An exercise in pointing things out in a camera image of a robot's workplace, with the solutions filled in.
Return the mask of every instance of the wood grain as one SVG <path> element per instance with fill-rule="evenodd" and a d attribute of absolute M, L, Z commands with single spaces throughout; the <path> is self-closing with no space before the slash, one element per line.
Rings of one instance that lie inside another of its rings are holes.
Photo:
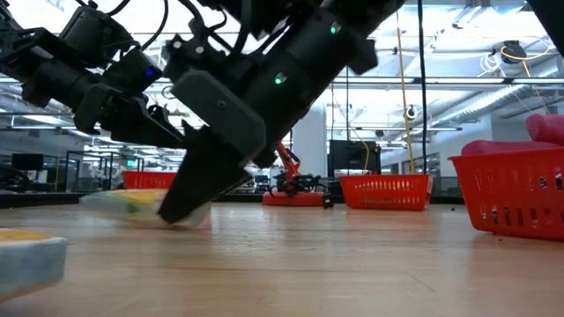
<path fill-rule="evenodd" d="M 460 207 L 217 204 L 187 231 L 56 206 L 0 210 L 0 224 L 70 239 L 64 281 L 2 317 L 564 314 L 564 244 L 477 232 Z"/>

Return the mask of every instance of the pink object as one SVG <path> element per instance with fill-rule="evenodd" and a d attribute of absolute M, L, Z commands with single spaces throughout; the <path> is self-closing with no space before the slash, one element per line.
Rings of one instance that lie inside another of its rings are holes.
<path fill-rule="evenodd" d="M 564 115 L 534 114 L 526 122 L 533 141 L 564 145 Z"/>
<path fill-rule="evenodd" d="M 468 143 L 462 149 L 462 155 L 493 154 L 509 151 L 534 151 L 559 148 L 557 144 L 543 142 L 495 142 L 478 140 Z"/>

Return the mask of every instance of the computer monitor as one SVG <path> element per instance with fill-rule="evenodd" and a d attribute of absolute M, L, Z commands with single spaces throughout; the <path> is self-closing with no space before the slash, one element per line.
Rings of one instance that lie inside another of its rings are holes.
<path fill-rule="evenodd" d="M 380 151 L 381 148 L 376 142 L 330 140 L 329 173 L 333 175 L 335 170 L 368 170 L 381 173 Z"/>
<path fill-rule="evenodd" d="M 43 154 L 13 153 L 11 168 L 19 171 L 41 171 L 43 170 Z"/>

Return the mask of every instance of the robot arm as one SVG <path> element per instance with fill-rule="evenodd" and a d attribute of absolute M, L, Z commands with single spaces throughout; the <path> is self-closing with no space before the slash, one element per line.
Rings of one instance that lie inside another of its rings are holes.
<path fill-rule="evenodd" d="M 23 83 L 24 100 L 38 107 L 62 102 L 85 133 L 98 133 L 99 123 L 117 141 L 188 150 L 160 208 L 168 223 L 246 181 L 248 162 L 270 166 L 278 143 L 345 66 L 361 74 L 377 65 L 367 37 L 405 0 L 198 0 L 240 21 L 233 47 L 215 34 L 217 26 L 205 26 L 193 3 L 178 1 L 194 16 L 194 37 L 167 43 L 161 71 L 93 2 L 55 36 L 22 29 L 0 0 L 0 72 Z M 249 36 L 268 39 L 244 54 Z M 95 68 L 104 71 L 89 71 Z M 170 78 L 171 93 L 206 126 L 183 123 L 182 134 L 165 109 L 147 107 L 143 91 L 160 77 Z"/>
<path fill-rule="evenodd" d="M 77 8 L 59 36 L 41 27 L 23 29 L 5 0 L 0 0 L 0 18 L 0 72 L 23 84 L 23 100 L 37 107 L 62 102 L 75 114 L 77 129 L 87 134 L 99 134 L 99 123 L 117 141 L 183 147 L 167 111 L 147 107 L 142 93 L 161 70 L 95 4 Z M 127 53 L 115 62 L 118 51 Z M 96 68 L 105 71 L 88 70 Z"/>

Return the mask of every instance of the basket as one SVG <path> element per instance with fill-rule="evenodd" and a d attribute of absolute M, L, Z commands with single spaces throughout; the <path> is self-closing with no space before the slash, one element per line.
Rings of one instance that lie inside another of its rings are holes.
<path fill-rule="evenodd" d="M 342 176 L 345 203 L 355 209 L 423 211 L 433 179 L 427 175 Z"/>
<path fill-rule="evenodd" d="M 524 238 L 564 240 L 564 149 L 450 160 L 474 228 Z"/>
<path fill-rule="evenodd" d="M 126 189 L 169 189 L 176 173 L 162 172 L 123 172 L 123 185 Z"/>

